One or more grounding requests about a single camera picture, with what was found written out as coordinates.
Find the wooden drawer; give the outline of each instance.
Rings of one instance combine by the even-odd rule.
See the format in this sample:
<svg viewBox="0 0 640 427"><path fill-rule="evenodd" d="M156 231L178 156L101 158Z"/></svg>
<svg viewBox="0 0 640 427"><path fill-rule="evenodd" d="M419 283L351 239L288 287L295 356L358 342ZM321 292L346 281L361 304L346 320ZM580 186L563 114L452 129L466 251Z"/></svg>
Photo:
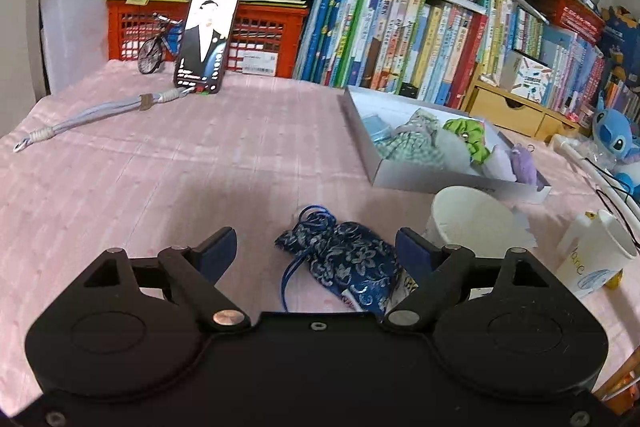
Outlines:
<svg viewBox="0 0 640 427"><path fill-rule="evenodd" d="M534 136L536 140L549 143L554 137L554 134L561 134L562 136L571 136L572 133L578 133L578 124L568 125L556 118L546 114L542 119L542 124L538 129L538 132Z"/></svg>
<svg viewBox="0 0 640 427"><path fill-rule="evenodd" d="M472 107L467 108L469 116L486 118L498 127L504 127L525 136L535 136L545 114L514 100L506 99L500 94L482 89L478 90L472 100Z"/></svg>

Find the phone screen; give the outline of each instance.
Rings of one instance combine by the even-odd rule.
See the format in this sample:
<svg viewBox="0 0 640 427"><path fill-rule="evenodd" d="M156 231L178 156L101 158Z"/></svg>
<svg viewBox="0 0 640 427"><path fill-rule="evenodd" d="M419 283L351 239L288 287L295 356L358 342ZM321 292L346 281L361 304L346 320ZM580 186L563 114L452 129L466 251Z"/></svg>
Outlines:
<svg viewBox="0 0 640 427"><path fill-rule="evenodd" d="M175 86L220 89L237 6L238 0L191 0L175 64Z"/></svg>

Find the pink tablecloth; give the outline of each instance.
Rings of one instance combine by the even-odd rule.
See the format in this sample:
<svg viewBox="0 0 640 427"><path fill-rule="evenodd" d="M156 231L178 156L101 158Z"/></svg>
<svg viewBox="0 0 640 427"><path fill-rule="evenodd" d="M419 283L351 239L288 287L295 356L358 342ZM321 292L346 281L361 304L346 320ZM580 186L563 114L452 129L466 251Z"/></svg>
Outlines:
<svg viewBox="0 0 640 427"><path fill-rule="evenodd" d="M215 96L189 95L146 112L89 124L13 153L44 124L84 108L171 87L168 73L141 76L135 64L101 72L36 105L0 140L0 407L15 413L38 395L24 356L34 319L102 250L154 255L196 245L219 227L236 229L238 257L218 287L253 319L281 310L280 277L290 261L273 247L304 204L321 203L393 241L399 227L422 231L432 196L373 188L340 111L340 90L229 73ZM554 185L544 205L523 204L554 269L568 223L601 204L581 175L538 145ZM601 381L640 344L640 267L622 288L585 304L606 327L610 357ZM287 292L292 311L345 311L300 269Z"/></svg>

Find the blue bag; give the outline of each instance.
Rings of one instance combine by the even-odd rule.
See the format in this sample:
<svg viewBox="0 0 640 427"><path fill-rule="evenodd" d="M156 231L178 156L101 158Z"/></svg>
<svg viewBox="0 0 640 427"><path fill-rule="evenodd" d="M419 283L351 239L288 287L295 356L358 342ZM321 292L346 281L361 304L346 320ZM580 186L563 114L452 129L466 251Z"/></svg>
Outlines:
<svg viewBox="0 0 640 427"><path fill-rule="evenodd" d="M396 249L372 230L351 221L337 224L324 206L312 205L300 213L293 230L284 232L275 245L295 255L280 285L285 311L289 311L287 283L300 265L309 261L311 275L331 293L356 310L384 315L400 268Z"/></svg>

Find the paper cup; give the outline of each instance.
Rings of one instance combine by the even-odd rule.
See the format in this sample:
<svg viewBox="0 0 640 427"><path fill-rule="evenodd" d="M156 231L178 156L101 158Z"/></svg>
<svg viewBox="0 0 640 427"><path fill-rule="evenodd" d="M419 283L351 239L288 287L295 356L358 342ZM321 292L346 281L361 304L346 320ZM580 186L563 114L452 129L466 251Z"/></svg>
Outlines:
<svg viewBox="0 0 640 427"><path fill-rule="evenodd" d="M631 235L606 210L578 216L558 250L566 258L556 277L579 298L603 286L638 256Z"/></svg>
<svg viewBox="0 0 640 427"><path fill-rule="evenodd" d="M436 247L461 245L476 257L504 258L532 238L500 201L470 187L443 188L433 198L424 237Z"/></svg>

